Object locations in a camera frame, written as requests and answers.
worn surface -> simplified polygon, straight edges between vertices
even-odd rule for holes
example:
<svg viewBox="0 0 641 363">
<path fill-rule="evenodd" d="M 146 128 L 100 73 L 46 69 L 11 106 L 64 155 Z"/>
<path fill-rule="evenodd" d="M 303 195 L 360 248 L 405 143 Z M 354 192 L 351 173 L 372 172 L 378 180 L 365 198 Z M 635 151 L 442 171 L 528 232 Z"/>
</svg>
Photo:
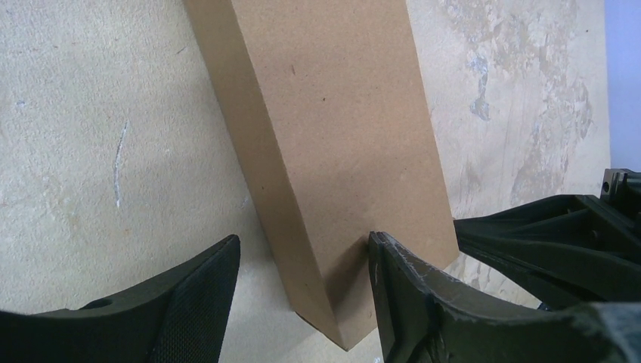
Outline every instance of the worn surface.
<svg viewBox="0 0 641 363">
<path fill-rule="evenodd" d="M 598 192 L 602 0 L 408 6 L 454 216 Z M 78 308 L 234 232 L 221 361 L 381 362 L 376 332 L 344 353 L 290 311 L 181 1 L 7 0 L 0 39 L 0 309 Z"/>
</svg>

box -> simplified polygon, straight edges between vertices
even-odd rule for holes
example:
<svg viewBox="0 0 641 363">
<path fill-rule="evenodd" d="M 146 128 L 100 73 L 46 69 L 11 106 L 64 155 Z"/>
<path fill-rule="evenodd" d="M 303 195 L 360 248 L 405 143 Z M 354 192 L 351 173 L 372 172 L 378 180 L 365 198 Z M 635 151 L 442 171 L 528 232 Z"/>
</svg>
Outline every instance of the box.
<svg viewBox="0 0 641 363">
<path fill-rule="evenodd" d="M 404 0 L 184 0 L 293 309 L 376 326 L 369 231 L 458 254 Z"/>
</svg>

blue wall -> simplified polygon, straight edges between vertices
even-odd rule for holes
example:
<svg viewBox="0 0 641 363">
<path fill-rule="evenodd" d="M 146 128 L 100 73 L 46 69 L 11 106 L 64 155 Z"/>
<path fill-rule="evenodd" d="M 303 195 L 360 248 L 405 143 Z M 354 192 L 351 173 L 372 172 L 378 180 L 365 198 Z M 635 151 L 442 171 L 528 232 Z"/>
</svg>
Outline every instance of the blue wall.
<svg viewBox="0 0 641 363">
<path fill-rule="evenodd" d="M 641 172 L 641 0 L 605 0 L 613 168 Z"/>
</svg>

brown box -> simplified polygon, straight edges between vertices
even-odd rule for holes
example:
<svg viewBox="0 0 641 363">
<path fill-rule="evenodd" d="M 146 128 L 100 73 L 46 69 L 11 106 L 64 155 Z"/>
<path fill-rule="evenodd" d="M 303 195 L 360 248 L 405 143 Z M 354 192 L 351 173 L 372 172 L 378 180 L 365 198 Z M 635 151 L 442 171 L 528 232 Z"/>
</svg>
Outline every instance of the brown box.
<svg viewBox="0 0 641 363">
<path fill-rule="evenodd" d="M 290 303 L 350 349 L 369 231 L 458 254 L 405 0 L 184 1 Z"/>
</svg>

scuff mark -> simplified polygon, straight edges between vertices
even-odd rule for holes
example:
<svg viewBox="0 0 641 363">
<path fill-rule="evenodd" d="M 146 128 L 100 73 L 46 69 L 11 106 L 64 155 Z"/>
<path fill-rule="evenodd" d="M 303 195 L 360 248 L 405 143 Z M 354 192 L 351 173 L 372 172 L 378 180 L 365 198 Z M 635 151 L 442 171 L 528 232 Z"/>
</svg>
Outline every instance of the scuff mark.
<svg viewBox="0 0 641 363">
<path fill-rule="evenodd" d="M 116 194 L 116 208 L 118 209 L 120 209 L 120 159 L 122 154 L 122 144 L 125 141 L 125 135 L 127 135 L 128 127 L 129 121 L 127 121 L 122 127 L 120 139 L 118 140 L 118 148 L 116 149 L 116 159 L 113 161 L 113 191 Z"/>
<path fill-rule="evenodd" d="M 481 78 L 478 80 L 478 97 L 469 105 L 469 112 L 483 121 L 489 121 L 490 105 L 485 101 L 485 89 L 488 85 L 488 60 L 485 57 L 476 56 L 468 66 L 481 74 Z"/>
</svg>

